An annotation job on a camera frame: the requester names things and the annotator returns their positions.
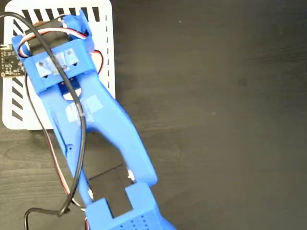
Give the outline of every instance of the white vent grille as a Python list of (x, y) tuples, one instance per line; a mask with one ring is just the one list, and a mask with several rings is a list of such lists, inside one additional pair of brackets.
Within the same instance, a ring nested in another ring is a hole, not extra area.
[[(5, 11), (23, 15), (32, 23), (49, 21), (60, 14), (78, 14), (83, 10), (93, 32), (95, 49), (104, 56), (104, 68), (99, 79), (115, 98), (114, 43), (112, 6), (109, 0), (12, 0)], [(11, 44), (14, 35), (22, 35), (27, 27), (13, 18), (6, 17), (4, 23), (4, 44)], [(30, 95), (44, 126), (51, 129), (51, 124), (43, 104), (29, 84)], [(24, 78), (3, 79), (2, 120), (10, 129), (41, 129), (27, 100), (24, 90)]]

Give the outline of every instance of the perforated blue block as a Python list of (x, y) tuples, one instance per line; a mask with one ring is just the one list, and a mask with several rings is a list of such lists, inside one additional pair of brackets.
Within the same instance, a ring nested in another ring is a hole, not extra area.
[(86, 208), (91, 230), (175, 230), (162, 217), (148, 184), (133, 184), (126, 194), (133, 209), (119, 217), (112, 217), (106, 199)]

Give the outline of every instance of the robotic arm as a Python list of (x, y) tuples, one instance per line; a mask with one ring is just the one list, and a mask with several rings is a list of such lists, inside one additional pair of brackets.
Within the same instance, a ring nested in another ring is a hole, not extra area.
[[(52, 27), (54, 32), (46, 32), (46, 27)], [(105, 199), (96, 202), (91, 199), (88, 179), (82, 170), (78, 189), (86, 205), (91, 230), (175, 230), (162, 217), (150, 190), (150, 186), (157, 183), (157, 175), (136, 128), (99, 80), (91, 58), (94, 51), (92, 32), (84, 13), (80, 11), (78, 16), (66, 15), (37, 28), (52, 47), (74, 89), (82, 90), (79, 98), (86, 119), (86, 131), (96, 131), (113, 143), (135, 177), (135, 183), (126, 188), (133, 209), (113, 218)], [(29, 33), (26, 37), (31, 40), (26, 42), (21, 35), (14, 37), (13, 47), (44, 104), (74, 176), (81, 145), (76, 105), (64, 99), (68, 89), (47, 52), (41, 49), (33, 34)]]

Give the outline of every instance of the white wire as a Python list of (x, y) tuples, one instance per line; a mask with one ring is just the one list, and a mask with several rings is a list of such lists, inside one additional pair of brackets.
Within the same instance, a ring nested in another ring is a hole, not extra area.
[[(38, 30), (38, 32), (40, 34), (46, 34), (48, 32), (63, 32), (63, 33), (66, 33), (68, 35), (73, 35), (73, 36), (80, 38), (80, 39), (83, 39), (83, 40), (87, 38), (87, 36), (81, 34), (78, 31), (70, 29), (70, 28), (45, 28), (45, 29)], [(34, 38), (34, 37), (35, 37), (34, 33), (29, 33), (22, 38), (22, 40), (20, 41), (20, 44), (22, 44), (22, 43), (24, 43), (24, 42), (26, 42), (26, 41), (30, 40), (31, 38)], [(28, 55), (24, 53), (22, 47), (20, 47), (20, 50), (18, 50), (18, 52), (19, 52), (20, 56), (22, 56), (23, 58), (28, 57)]]

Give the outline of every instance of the red wire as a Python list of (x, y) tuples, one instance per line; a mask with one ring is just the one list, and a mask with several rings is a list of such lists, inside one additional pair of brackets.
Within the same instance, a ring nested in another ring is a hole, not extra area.
[(102, 71), (102, 67), (104, 66), (104, 62), (105, 62), (104, 56), (103, 56), (102, 53), (101, 53), (99, 50), (97, 50), (97, 49), (96, 49), (93, 53), (97, 53), (97, 54), (99, 54), (99, 55), (101, 56), (101, 66), (100, 66), (99, 71), (98, 71), (98, 74), (100, 74), (100, 72)]

